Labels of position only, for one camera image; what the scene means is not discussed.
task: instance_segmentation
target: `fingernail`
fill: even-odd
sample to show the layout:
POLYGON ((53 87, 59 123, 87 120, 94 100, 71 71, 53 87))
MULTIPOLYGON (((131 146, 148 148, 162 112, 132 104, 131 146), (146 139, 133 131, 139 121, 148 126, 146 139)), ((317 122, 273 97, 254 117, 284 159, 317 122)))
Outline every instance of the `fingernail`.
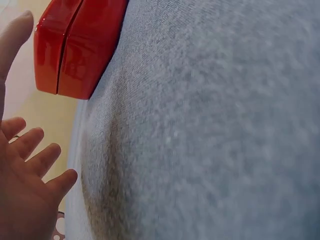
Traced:
POLYGON ((30 10, 27 10, 27 11, 24 11, 24 12, 21 14, 21 17, 29 17, 29 16, 31 16, 31 15, 32 15, 31 11, 30 11, 30 10))

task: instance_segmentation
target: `cream wall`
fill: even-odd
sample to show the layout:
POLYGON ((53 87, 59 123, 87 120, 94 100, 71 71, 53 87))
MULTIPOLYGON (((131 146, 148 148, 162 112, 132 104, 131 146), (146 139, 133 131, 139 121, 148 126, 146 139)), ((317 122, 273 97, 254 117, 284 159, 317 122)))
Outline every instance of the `cream wall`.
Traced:
MULTIPOLYGON (((24 10, 31 10, 36 23, 49 2, 49 0, 18 0, 17 7, 21 12, 24 10)), ((32 39, 30 40, 30 43, 31 44, 29 45, 27 43, 25 49, 22 49, 23 53, 21 53, 24 54, 24 66, 28 66, 28 68, 28 61, 33 63, 32 39)), ((50 143, 58 143, 62 148, 61 157, 44 177, 43 180, 45 182, 66 170, 76 105, 77 101, 75 99, 34 90, 18 108, 18 111, 13 113, 14 116, 23 117, 27 121, 26 130, 35 127, 42 127, 44 129, 45 137, 36 149, 35 154, 50 143)), ((60 205, 59 210, 65 211, 64 201, 60 205)))

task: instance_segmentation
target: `gray sweatshirt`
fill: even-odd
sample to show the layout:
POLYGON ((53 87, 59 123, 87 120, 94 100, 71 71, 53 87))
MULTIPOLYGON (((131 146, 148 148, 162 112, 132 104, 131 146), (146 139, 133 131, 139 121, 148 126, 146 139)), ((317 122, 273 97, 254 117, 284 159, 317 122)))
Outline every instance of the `gray sweatshirt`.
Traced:
POLYGON ((320 239, 320 0, 130 0, 80 104, 66 239, 320 239))

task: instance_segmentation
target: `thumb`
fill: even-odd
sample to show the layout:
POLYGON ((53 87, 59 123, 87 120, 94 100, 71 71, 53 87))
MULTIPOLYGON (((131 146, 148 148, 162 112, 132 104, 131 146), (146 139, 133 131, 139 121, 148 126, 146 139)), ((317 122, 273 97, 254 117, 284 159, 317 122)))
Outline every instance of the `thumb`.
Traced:
POLYGON ((2 120, 5 104, 7 79, 10 67, 20 49, 28 40, 34 26, 34 18, 30 11, 9 23, 0 35, 0 120, 2 120))
POLYGON ((54 201, 59 205, 64 196, 75 185, 78 174, 75 170, 69 169, 60 176, 48 181, 46 186, 51 191, 54 201))

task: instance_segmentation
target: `fabric texture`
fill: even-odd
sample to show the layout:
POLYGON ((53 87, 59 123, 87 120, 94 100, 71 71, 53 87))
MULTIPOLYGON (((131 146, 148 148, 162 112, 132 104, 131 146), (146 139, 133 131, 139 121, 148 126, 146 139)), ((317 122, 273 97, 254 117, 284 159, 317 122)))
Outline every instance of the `fabric texture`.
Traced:
POLYGON ((319 239, 319 13, 129 1, 82 102, 66 239, 319 239))

